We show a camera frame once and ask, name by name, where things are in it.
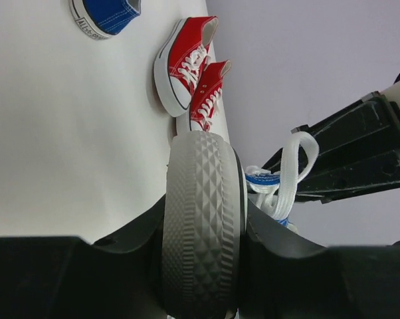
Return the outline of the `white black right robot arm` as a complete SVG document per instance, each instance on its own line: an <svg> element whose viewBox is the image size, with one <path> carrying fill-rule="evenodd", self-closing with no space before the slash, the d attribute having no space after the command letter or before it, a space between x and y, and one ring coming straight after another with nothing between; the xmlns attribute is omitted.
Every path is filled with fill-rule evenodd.
<svg viewBox="0 0 400 319"><path fill-rule="evenodd" d="M329 203L399 189L400 73L389 88L293 131L309 133L320 148L298 184L297 202Z"/></svg>

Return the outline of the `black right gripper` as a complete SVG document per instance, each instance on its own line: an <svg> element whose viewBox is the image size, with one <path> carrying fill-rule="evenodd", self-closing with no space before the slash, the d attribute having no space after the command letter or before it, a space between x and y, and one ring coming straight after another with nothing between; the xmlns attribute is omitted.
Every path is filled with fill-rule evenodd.
<svg viewBox="0 0 400 319"><path fill-rule="evenodd" d="M372 92L293 132L309 133L320 147L298 184L297 202L329 203L400 188L400 109L393 99Z"/></svg>

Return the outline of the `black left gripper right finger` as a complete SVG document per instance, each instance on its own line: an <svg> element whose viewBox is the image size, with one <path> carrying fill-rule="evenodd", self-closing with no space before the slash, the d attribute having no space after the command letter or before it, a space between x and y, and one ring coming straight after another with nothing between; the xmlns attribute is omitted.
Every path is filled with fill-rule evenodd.
<svg viewBox="0 0 400 319"><path fill-rule="evenodd" d="M400 245L323 247L248 204L241 318L400 318Z"/></svg>

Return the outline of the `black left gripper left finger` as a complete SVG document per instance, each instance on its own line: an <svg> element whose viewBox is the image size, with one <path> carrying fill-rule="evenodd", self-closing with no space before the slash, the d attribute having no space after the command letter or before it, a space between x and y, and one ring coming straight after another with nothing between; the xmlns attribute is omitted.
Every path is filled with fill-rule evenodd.
<svg viewBox="0 0 400 319"><path fill-rule="evenodd" d="M89 244L0 237L0 318L165 318L159 294L164 199Z"/></svg>

